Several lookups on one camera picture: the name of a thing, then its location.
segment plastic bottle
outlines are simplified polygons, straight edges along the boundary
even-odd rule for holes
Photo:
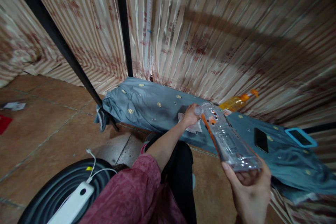
[[[221,161],[227,162],[235,172],[261,168],[261,161],[229,124],[223,110],[206,101],[196,107],[195,114],[201,114]]]
[[[255,89],[252,89],[250,93],[243,94],[241,96],[233,96],[229,100],[223,102],[219,107],[224,110],[225,115],[229,115],[233,112],[236,112],[241,107],[244,107],[246,104],[246,101],[252,96],[255,95],[258,96],[258,91]]]

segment black phone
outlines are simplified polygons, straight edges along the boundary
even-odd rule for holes
[[[258,128],[254,128],[254,144],[264,152],[268,153],[267,135]]]

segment charging cable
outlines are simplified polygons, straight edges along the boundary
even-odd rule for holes
[[[93,167],[92,167],[92,170],[91,170],[91,174],[90,174],[89,178],[88,178],[87,181],[86,181],[88,184],[92,181],[93,177],[94,177],[97,173],[99,173],[99,172],[101,172],[101,171],[104,171],[104,170],[111,170],[111,171],[114,171],[115,173],[117,173],[116,170],[113,170],[113,169],[110,169],[110,168],[105,168],[105,169],[101,169],[101,170],[97,171],[96,173],[94,173],[94,174],[92,175],[93,170],[95,169],[95,165],[96,165],[96,157],[92,154],[92,152],[91,152],[90,149],[86,149],[86,152],[89,153],[89,154],[91,154],[91,156],[93,156],[93,158],[94,158],[94,163],[93,163]]]

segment right hand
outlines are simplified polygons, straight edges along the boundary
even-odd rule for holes
[[[265,161],[259,159],[262,162],[260,172],[253,170],[243,174],[236,174],[227,163],[222,162],[232,187],[234,205],[245,224],[264,224],[271,199],[271,171]]]
[[[197,106],[196,103],[191,104],[184,113],[182,122],[184,123],[185,128],[195,125],[200,120],[200,116],[195,115],[195,108]]]

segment black metal pole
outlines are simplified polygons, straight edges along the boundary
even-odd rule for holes
[[[79,79],[82,81],[84,87],[88,90],[88,92],[90,93],[94,101],[97,103],[99,107],[102,108],[103,104],[102,104],[101,98],[95,91],[89,78],[86,76],[84,70],[80,66],[74,53],[71,51],[69,45],[67,44],[63,35],[57,28],[56,24],[54,23],[52,17],[50,16],[49,12],[47,11],[42,1],[41,0],[25,0],[25,2],[27,3],[29,8],[34,13],[37,20],[41,23],[45,31],[49,34],[50,38],[56,44],[57,48],[60,50],[64,58],[67,60],[67,62],[71,66],[71,68],[75,71]],[[119,131],[119,128],[117,127],[114,118],[106,111],[104,111],[104,113],[111,120],[112,125],[115,128],[115,130]]]
[[[329,122],[326,124],[321,124],[321,125],[317,125],[314,127],[310,127],[310,128],[305,128],[303,129],[304,132],[306,132],[307,134],[311,134],[311,133],[315,133],[315,132],[320,132],[320,131],[325,131],[325,130],[331,130],[331,129],[335,129],[336,128],[336,122]]]
[[[127,19],[127,3],[126,0],[118,0],[118,9],[120,17],[120,25],[122,31],[122,39],[124,42],[124,50],[126,57],[126,66],[129,77],[133,77],[132,68],[132,56],[131,56],[131,43],[130,43],[130,32],[128,29],[128,19]]]

